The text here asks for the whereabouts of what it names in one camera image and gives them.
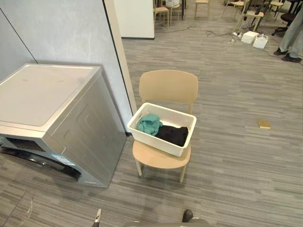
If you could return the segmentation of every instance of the white box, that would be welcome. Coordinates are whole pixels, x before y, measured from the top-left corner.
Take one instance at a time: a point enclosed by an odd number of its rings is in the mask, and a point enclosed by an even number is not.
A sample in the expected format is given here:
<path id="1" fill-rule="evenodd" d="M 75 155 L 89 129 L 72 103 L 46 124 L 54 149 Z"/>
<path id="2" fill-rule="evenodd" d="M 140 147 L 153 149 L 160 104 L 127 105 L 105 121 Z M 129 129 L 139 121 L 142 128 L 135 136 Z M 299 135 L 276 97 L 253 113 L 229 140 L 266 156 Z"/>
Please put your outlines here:
<path id="1" fill-rule="evenodd" d="M 165 6 L 176 6 L 180 4 L 179 0 L 165 0 Z"/>
<path id="2" fill-rule="evenodd" d="M 160 121 L 163 123 L 163 125 L 169 125 L 176 128 L 187 127 L 188 136 L 186 138 L 184 146 L 180 147 L 173 143 L 167 142 L 165 140 L 159 139 L 155 136 L 137 130 L 137 123 L 142 117 L 146 116 L 147 114 L 155 114 L 159 116 Z M 130 129 L 135 140 L 138 140 L 142 143 L 146 143 L 159 150 L 163 150 L 167 153 L 180 157 L 182 155 L 183 150 L 189 144 L 190 138 L 194 131 L 195 124 L 196 117 L 193 115 L 182 113 L 151 103 L 144 103 L 128 122 L 127 126 Z"/>
<path id="3" fill-rule="evenodd" d="M 268 37 L 264 34 L 258 35 L 254 41 L 253 46 L 259 49 L 264 49 L 266 43 L 268 41 Z"/>
<path id="4" fill-rule="evenodd" d="M 251 32 L 251 31 L 246 32 L 243 34 L 241 38 L 241 42 L 245 44 L 252 44 L 257 35 L 258 35 L 257 32 Z"/>

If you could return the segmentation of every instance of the chair in background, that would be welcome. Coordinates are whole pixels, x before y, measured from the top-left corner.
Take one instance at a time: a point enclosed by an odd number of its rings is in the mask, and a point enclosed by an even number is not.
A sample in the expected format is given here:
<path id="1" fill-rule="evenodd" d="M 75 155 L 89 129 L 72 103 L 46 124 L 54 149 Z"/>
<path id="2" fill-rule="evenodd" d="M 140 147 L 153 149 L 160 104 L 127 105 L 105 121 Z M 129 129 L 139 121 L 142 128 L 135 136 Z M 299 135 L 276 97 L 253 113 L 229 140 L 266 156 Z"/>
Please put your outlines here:
<path id="1" fill-rule="evenodd" d="M 225 9 L 224 9 L 224 11 L 223 11 L 223 13 L 222 13 L 222 17 L 223 17 L 223 15 L 224 15 L 224 13 L 225 13 L 225 11 L 226 11 L 226 9 L 227 9 L 227 6 L 228 6 L 229 4 L 231 4 L 231 5 L 233 5 L 234 7 L 236 7 L 236 12 L 235 12 L 235 15 L 233 16 L 233 17 L 235 18 L 235 17 L 236 17 L 236 14 L 237 14 L 237 12 L 238 12 L 238 10 L 239 10 L 238 7 L 243 7 L 243 6 L 244 6 L 244 2 L 241 1 L 241 0 L 240 0 L 240 1 L 230 1 L 230 0 L 227 0 Z"/>
<path id="2" fill-rule="evenodd" d="M 156 3 L 155 0 L 152 1 L 153 2 L 153 12 L 154 12 L 154 17 L 153 17 L 153 23 L 154 26 L 156 25 L 156 15 L 158 13 L 160 13 L 160 17 L 159 20 L 161 19 L 161 13 L 164 13 L 163 16 L 163 21 L 165 22 L 165 13 L 167 15 L 167 28 L 169 27 L 169 9 L 166 7 L 156 7 Z"/>
<path id="3" fill-rule="evenodd" d="M 279 10 L 279 7 L 281 8 L 281 7 L 284 5 L 284 1 L 285 1 L 285 0 L 282 0 L 282 2 L 280 2 L 280 0 L 279 0 L 279 1 L 271 1 L 271 3 L 270 3 L 269 12 L 271 11 L 271 8 L 272 8 L 273 6 L 276 6 L 276 10 L 275 10 L 275 21 L 276 21 L 278 15 L 279 15 L 279 11 L 278 11 L 278 10 Z"/>
<path id="4" fill-rule="evenodd" d="M 192 113 L 193 102 L 198 95 L 198 79 L 195 75 L 177 70 L 156 70 L 144 73 L 140 78 L 139 94 L 142 103 L 147 100 L 163 100 L 188 104 Z M 183 182 L 191 147 L 184 149 L 180 157 L 168 154 L 139 141 L 134 141 L 133 156 L 139 176 L 141 164 L 161 169 L 182 168 L 179 182 Z"/>
<path id="5" fill-rule="evenodd" d="M 180 16 L 180 4 L 175 5 L 175 6 L 167 6 L 167 5 L 165 5 L 165 7 L 168 8 L 169 11 L 170 11 L 170 26 L 171 26 L 172 11 L 173 11 L 174 9 L 178 9 L 178 21 L 179 21 L 179 16 Z"/>
<path id="6" fill-rule="evenodd" d="M 209 12 L 210 12 L 210 0 L 195 0 L 195 16 L 194 19 L 197 16 L 197 8 L 199 4 L 207 4 L 207 17 L 209 17 Z"/>
<path id="7" fill-rule="evenodd" d="M 291 5 L 288 13 L 284 13 L 281 15 L 281 19 L 284 20 L 285 22 L 287 22 L 286 27 L 278 27 L 271 35 L 275 35 L 277 32 L 285 32 L 288 29 L 288 27 L 291 25 L 291 23 L 293 22 L 295 16 L 299 13 L 299 11 L 302 7 L 302 3 L 300 3 L 299 0 L 293 0 L 291 2 L 292 2 L 292 5 Z M 297 6 L 292 11 L 293 4 L 296 2 L 297 2 Z"/>
<path id="8" fill-rule="evenodd" d="M 239 30 L 244 17 L 254 17 L 254 18 L 257 19 L 257 22 L 255 23 L 253 31 L 256 30 L 256 28 L 257 28 L 257 26 L 258 26 L 258 24 L 260 22 L 260 19 L 262 17 L 264 17 L 264 13 L 263 12 L 259 12 L 258 14 L 255 14 L 256 13 L 255 11 L 247 11 L 247 9 L 249 7 L 249 2 L 250 2 L 250 0 L 244 0 L 244 6 L 243 6 L 243 10 L 242 10 L 241 16 L 240 16 L 240 18 L 239 18 L 239 20 L 238 20 L 238 22 L 237 22 L 237 24 L 236 24 L 236 26 L 234 28 L 234 31 L 236 31 L 236 32 Z"/>

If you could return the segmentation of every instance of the shoe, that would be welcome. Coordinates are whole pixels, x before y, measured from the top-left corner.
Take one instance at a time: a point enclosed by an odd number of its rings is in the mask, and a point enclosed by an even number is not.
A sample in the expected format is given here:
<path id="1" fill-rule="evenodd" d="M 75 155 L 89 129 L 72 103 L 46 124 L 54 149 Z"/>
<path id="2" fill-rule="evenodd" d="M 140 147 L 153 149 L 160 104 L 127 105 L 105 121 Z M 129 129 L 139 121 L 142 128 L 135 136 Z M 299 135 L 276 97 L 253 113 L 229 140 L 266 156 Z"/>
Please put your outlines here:
<path id="1" fill-rule="evenodd" d="M 280 48 L 278 48 L 275 52 L 274 52 L 274 55 L 283 55 L 283 54 L 287 54 L 287 51 L 283 51 L 281 52 Z"/>
<path id="2" fill-rule="evenodd" d="M 193 212 L 191 210 L 184 211 L 182 222 L 189 222 L 193 218 Z"/>
<path id="3" fill-rule="evenodd" d="M 292 58 L 291 56 L 289 56 L 289 54 L 287 54 L 286 56 L 284 56 L 282 58 L 283 61 L 291 61 L 291 62 L 295 62 L 295 63 L 300 63 L 302 61 L 302 58 Z"/>

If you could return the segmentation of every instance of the white plastic basket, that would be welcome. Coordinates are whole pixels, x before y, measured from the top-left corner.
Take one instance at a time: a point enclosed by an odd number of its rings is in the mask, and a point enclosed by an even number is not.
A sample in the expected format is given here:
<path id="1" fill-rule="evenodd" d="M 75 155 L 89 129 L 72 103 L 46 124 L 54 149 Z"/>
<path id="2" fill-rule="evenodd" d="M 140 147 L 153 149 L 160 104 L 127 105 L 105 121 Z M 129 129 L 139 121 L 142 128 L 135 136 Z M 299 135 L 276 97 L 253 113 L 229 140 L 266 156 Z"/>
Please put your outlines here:
<path id="1" fill-rule="evenodd" d="M 150 134 L 137 130 L 136 126 L 138 121 L 142 117 L 146 116 L 147 114 L 158 115 L 163 125 L 169 125 L 176 128 L 187 127 L 188 136 L 184 146 L 180 147 L 173 143 L 167 142 L 165 140 L 159 139 Z M 134 114 L 131 120 L 128 122 L 127 126 L 130 129 L 135 140 L 138 140 L 142 143 L 146 143 L 159 150 L 163 150 L 167 153 L 180 157 L 182 155 L 183 150 L 189 144 L 190 138 L 194 131 L 195 124 L 196 124 L 196 117 L 193 115 L 182 113 L 176 110 L 168 109 L 166 107 L 151 104 L 151 103 L 144 103 Z"/>

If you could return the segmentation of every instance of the washing machine label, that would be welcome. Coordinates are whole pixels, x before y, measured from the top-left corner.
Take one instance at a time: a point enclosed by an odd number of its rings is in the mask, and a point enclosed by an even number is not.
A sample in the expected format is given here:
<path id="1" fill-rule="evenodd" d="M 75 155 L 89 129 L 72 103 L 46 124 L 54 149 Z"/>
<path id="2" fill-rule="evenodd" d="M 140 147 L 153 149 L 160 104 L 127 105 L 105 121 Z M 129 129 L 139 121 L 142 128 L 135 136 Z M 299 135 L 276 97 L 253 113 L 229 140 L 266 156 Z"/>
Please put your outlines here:
<path id="1" fill-rule="evenodd" d="M 51 154 L 52 157 L 56 158 L 59 162 L 68 165 L 68 166 L 75 166 L 70 160 L 68 160 L 66 157 L 63 155 L 58 155 L 58 154 Z"/>

